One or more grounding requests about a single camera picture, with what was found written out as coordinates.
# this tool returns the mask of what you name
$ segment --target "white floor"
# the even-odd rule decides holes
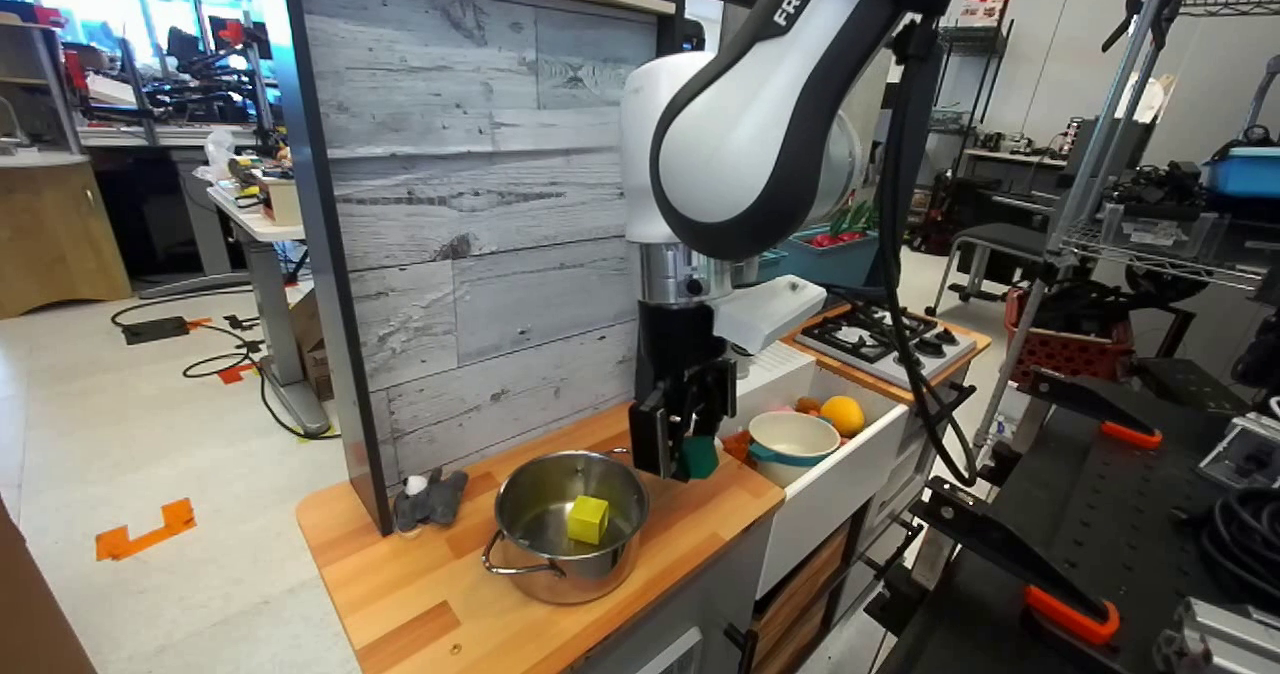
[[[904,253],[904,304],[931,304],[943,263]],[[180,377],[192,361],[229,350],[228,336],[125,347],[108,321],[120,306],[0,320],[0,498],[95,665],[102,674],[357,671],[293,515],[307,492],[346,478],[340,444],[276,428],[253,375],[230,386]],[[979,395],[959,416],[972,436],[1004,350],[1002,306],[947,295],[942,310],[996,336],[970,370]],[[252,317],[255,308],[251,295],[216,295],[140,315]],[[95,561],[96,533],[119,524],[145,533],[178,498],[192,501],[195,529],[124,561]],[[804,673],[867,671],[881,634],[852,616]]]

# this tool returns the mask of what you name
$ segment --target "green object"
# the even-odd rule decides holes
[[[704,480],[716,472],[719,455],[716,454],[713,437],[685,437],[680,449],[680,460],[685,464],[691,480]]]
[[[609,503],[603,498],[580,496],[568,510],[568,538],[599,545],[609,524]]]

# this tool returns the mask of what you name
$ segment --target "blue storage bin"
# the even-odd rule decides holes
[[[828,246],[826,249],[805,244],[813,237],[827,231],[827,226],[815,226],[796,231],[782,240],[778,247],[786,253],[777,274],[795,274],[805,281],[827,283],[827,285],[864,286],[867,275],[876,260],[878,238],[868,231],[860,240],[846,240],[844,244]]]
[[[1280,146],[1236,146],[1221,162],[1207,162],[1204,185],[1225,196],[1280,200]]]

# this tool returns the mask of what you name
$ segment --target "orange clamp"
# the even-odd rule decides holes
[[[1110,642],[1111,637],[1115,637],[1120,629],[1120,610],[1110,601],[1102,602],[1107,607],[1107,620],[1098,622],[1053,599],[1039,587],[1028,584],[1025,597],[1027,606],[1032,610],[1074,634],[1082,642],[1096,647]]]
[[[1165,434],[1158,431],[1144,434],[1137,431],[1137,428],[1121,427],[1121,425],[1116,425],[1115,422],[1103,422],[1098,427],[1098,434],[1128,443],[1128,445],[1138,449],[1156,449],[1161,441],[1165,441]]]

